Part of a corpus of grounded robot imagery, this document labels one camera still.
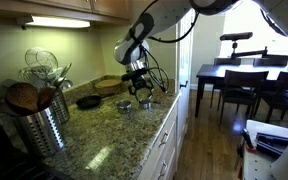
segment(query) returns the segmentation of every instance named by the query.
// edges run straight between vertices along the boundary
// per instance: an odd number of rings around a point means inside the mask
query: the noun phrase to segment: dining chair
[[[241,58],[235,58],[235,59],[231,59],[231,58],[214,58],[214,66],[220,66],[220,65],[235,65],[235,66],[239,66],[239,65],[241,65]],[[215,83],[213,85],[213,88],[212,88],[210,108],[212,108],[212,104],[213,104],[214,91],[215,90],[220,90],[223,87],[224,87],[224,81],[223,80],[216,80],[215,81]],[[221,103],[221,93],[219,94],[219,98],[218,98],[217,110],[219,110],[220,103]]]
[[[255,58],[253,66],[287,66],[287,56],[274,56],[265,58]]]
[[[269,106],[269,111],[265,120],[266,123],[270,122],[274,109],[283,111],[281,116],[282,119],[285,111],[288,111],[288,72],[280,72],[276,82],[276,90],[263,91],[261,93],[261,99]]]
[[[259,97],[262,84],[264,83],[268,71],[262,72],[238,72],[225,71],[224,88],[221,89],[222,109],[220,124],[223,119],[225,103],[247,105],[248,118],[252,118],[254,107]]]

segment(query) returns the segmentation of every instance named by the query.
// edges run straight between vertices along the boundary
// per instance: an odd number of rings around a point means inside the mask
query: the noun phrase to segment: under-cabinet light
[[[90,22],[77,19],[65,19],[59,17],[46,16],[27,16],[17,19],[20,25],[48,26],[48,27],[65,27],[65,28],[84,28],[89,27]]]

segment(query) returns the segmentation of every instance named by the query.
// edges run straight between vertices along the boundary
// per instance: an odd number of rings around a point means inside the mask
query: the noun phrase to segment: wooden cabinet
[[[176,171],[176,125],[177,102],[168,116],[164,127],[139,176],[139,180],[172,179]]]
[[[9,20],[32,14],[129,25],[129,2],[130,0],[96,0],[96,3],[95,0],[0,0],[0,19]]]
[[[38,4],[46,4],[55,7],[62,7],[67,9],[74,9],[79,11],[91,12],[92,7],[90,0],[23,0],[27,2],[34,2]]]
[[[94,13],[129,19],[129,0],[91,0]]]
[[[129,19],[129,0],[22,0],[49,6]]]

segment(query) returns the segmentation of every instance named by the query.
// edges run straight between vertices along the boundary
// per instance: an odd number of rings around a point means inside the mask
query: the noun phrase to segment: drawer
[[[157,137],[157,140],[151,150],[151,153],[138,179],[145,179],[145,180],[152,179],[153,172],[155,172],[159,163],[158,160],[161,159],[162,157],[163,158],[165,157],[164,154],[162,155],[164,149],[167,149],[171,146],[175,146],[176,117],[177,117],[177,103],[170,112],[164,127],[160,131],[160,134]]]
[[[170,158],[170,161],[168,163],[168,168],[166,170],[166,173],[165,175],[163,176],[160,176],[160,179],[159,180],[169,180],[169,179],[173,179],[173,176],[175,174],[175,171],[176,171],[176,159],[175,159],[175,147],[174,147],[174,150],[173,150],[173,153],[171,155],[171,158]]]
[[[153,173],[152,179],[163,179],[166,177],[167,172],[172,169],[170,165],[172,163],[172,155],[175,153],[175,127],[171,129],[169,135],[169,142],[167,142],[167,144],[165,145],[163,153],[157,161],[157,165]]]

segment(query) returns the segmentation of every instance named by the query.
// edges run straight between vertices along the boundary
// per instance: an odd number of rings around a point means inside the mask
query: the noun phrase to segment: white wall
[[[129,26],[115,26],[115,25],[101,25],[97,30],[100,33],[103,56],[105,62],[105,71],[107,74],[123,75],[125,74],[125,68],[123,65],[119,64],[113,56],[113,49],[116,42],[125,37],[131,25],[137,20],[138,16],[146,8],[146,6],[151,3],[151,0],[132,0],[131,10],[132,10],[132,23]],[[176,37],[175,26],[167,31],[156,34],[156,37],[161,37],[163,39],[174,39]],[[175,43],[174,44],[163,44],[155,41],[147,40],[150,46],[150,52],[158,61],[160,67],[164,69],[169,78],[175,78]]]
[[[25,53],[32,47],[51,51],[59,67],[72,62],[67,78],[75,85],[103,76],[105,67],[97,33],[90,29],[72,30],[0,25],[0,85],[5,79],[17,80],[18,71],[27,67]]]
[[[220,54],[225,15],[200,15],[194,27],[193,54],[192,54],[192,87],[197,84],[196,74],[202,64],[212,64],[213,59]]]

